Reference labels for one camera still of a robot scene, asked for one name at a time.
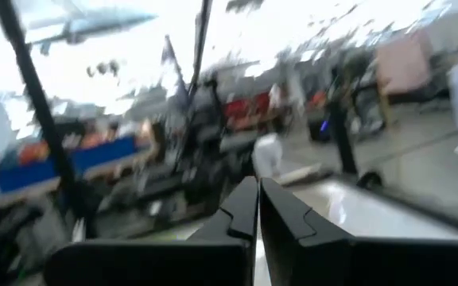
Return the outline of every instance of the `floor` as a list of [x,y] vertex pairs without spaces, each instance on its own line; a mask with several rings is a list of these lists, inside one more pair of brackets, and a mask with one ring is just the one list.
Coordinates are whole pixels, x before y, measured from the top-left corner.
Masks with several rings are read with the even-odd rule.
[[[415,106],[393,109],[398,124],[354,147],[360,172],[379,170],[387,184],[414,195],[458,206],[458,133],[450,110],[418,112]],[[298,164],[322,162],[340,168],[336,147],[308,143],[298,132],[284,140],[285,159]]]

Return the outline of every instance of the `black stand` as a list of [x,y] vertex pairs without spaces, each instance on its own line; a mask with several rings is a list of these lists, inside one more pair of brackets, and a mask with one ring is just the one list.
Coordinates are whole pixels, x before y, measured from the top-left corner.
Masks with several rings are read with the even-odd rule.
[[[72,207],[76,218],[86,218],[88,209],[83,203],[82,184],[78,184],[72,162],[69,160],[59,134],[57,133],[54,120],[49,110],[43,87],[38,78],[37,71],[33,65],[28,47],[25,43],[24,33],[20,21],[10,0],[0,0],[0,24],[6,37],[12,44],[15,51],[17,64],[21,70],[22,78],[28,90],[28,96],[35,108],[35,114],[39,121],[43,137],[47,142],[56,172],[60,175],[61,191],[65,194],[68,204]],[[94,236],[91,222],[86,221],[87,237]]]
[[210,95],[212,96],[213,106],[216,108],[217,113],[220,114],[219,123],[221,128],[225,129],[227,127],[227,119],[223,110],[223,103],[220,100],[219,93],[217,91],[219,83],[216,75],[213,75],[212,78],[204,84],[204,86],[211,89]]
[[346,114],[342,110],[340,101],[334,100],[327,105],[329,112],[329,124],[332,128],[332,136],[339,149],[342,172],[345,174],[358,175],[355,156],[346,128]]

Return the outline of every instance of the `ceiling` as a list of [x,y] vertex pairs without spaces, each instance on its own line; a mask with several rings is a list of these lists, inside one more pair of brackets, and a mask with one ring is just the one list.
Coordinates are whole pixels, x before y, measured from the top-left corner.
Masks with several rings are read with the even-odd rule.
[[[201,70],[276,62],[277,57],[312,57],[316,55],[312,51],[341,38],[344,43],[365,44],[386,29],[405,28],[421,18],[434,19],[455,2],[458,0],[215,0]],[[141,58],[159,59],[157,51],[163,45],[160,39],[167,33],[186,79],[192,74],[195,18],[200,3],[201,0],[14,0],[28,31],[73,18],[105,19],[103,15],[110,15],[118,21],[128,16],[128,11],[157,15],[158,20],[145,25],[148,28],[139,30],[139,34],[92,41],[86,45],[87,52],[76,52],[76,56],[86,58],[88,54],[94,59],[99,54],[100,60],[105,60],[103,57],[123,50]],[[5,42],[0,30],[0,43]],[[148,66],[151,61],[145,60]],[[238,75],[227,74],[242,77],[246,69],[235,71]]]

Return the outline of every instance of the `black plastic part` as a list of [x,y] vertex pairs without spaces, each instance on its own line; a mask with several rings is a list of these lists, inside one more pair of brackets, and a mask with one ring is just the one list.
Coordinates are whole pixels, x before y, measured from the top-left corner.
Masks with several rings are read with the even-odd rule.
[[10,0],[0,0],[0,24],[14,48],[17,64],[28,91],[27,94],[35,108],[35,115],[49,146],[56,171],[61,177],[61,189],[67,196],[67,201],[72,206],[74,215],[77,218],[84,217],[87,210],[84,209],[79,195],[81,190],[76,184],[74,169],[63,149],[60,135],[56,131],[44,90],[25,44],[20,21]]
[[329,126],[332,128],[332,136],[336,141],[339,150],[342,172],[358,175],[355,155],[353,154],[351,142],[347,135],[346,114],[342,110],[339,100],[331,101],[328,106]]
[[458,241],[356,238],[269,179],[260,198],[272,285],[458,285]]
[[252,285],[258,184],[245,179],[183,242],[93,241],[67,246],[44,270],[47,285]]

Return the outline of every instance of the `shiny floor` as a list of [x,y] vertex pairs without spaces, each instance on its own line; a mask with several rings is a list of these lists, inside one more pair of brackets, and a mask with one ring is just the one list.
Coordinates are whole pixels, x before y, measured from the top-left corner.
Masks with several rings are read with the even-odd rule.
[[[420,113],[415,106],[394,108],[398,125],[380,136],[355,144],[355,158],[361,172],[379,170],[387,184],[405,193],[458,207],[458,133],[450,110]],[[334,145],[312,145],[305,132],[298,131],[284,140],[285,165],[290,169],[321,162],[340,167]],[[417,214],[402,213],[373,198],[358,198],[355,192],[320,190],[315,187],[289,189],[315,211],[359,236],[411,238],[455,238],[458,231]],[[384,219],[369,224],[369,220]],[[157,234],[160,239],[184,239],[202,225],[196,222]],[[270,285],[262,239],[256,245],[255,285]]]
[[[458,133],[450,110],[420,113],[415,106],[393,109],[395,128],[355,144],[360,172],[379,170],[387,184],[405,192],[458,206]],[[340,168],[334,145],[312,145],[306,133],[285,140],[285,157],[298,164],[322,162]]]
[[[317,213],[355,236],[458,240],[458,230],[415,211],[363,193],[336,180],[313,187],[288,189]],[[204,221],[155,234],[150,239],[186,239]],[[254,285],[271,285],[260,226],[255,251]]]

